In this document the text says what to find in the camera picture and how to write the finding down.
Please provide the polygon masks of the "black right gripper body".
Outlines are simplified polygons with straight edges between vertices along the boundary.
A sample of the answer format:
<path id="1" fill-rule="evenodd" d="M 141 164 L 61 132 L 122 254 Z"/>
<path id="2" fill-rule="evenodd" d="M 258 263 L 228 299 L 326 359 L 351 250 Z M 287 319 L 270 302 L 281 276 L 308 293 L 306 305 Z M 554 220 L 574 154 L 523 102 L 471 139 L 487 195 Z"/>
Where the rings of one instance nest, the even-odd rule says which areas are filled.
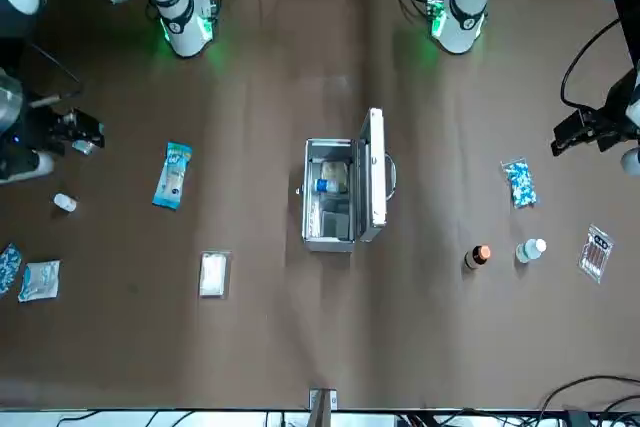
<path id="1" fill-rule="evenodd" d="M 28 111 L 1 134 L 1 181 L 19 182 L 50 174 L 52 154 L 63 155 L 73 140 L 75 112 Z"/>

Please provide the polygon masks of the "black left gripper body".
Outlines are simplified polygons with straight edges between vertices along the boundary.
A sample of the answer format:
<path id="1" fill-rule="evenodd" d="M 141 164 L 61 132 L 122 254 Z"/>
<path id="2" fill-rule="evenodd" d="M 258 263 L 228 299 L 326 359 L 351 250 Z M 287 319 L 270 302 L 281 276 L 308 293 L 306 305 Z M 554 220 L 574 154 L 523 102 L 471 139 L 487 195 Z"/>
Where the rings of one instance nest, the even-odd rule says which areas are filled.
<path id="1" fill-rule="evenodd" d="M 632 101 L 639 99 L 637 72 L 628 71 L 608 91 L 604 105 L 591 117 L 587 143 L 596 142 L 605 152 L 620 142 L 639 141 L 639 126 L 626 115 Z"/>

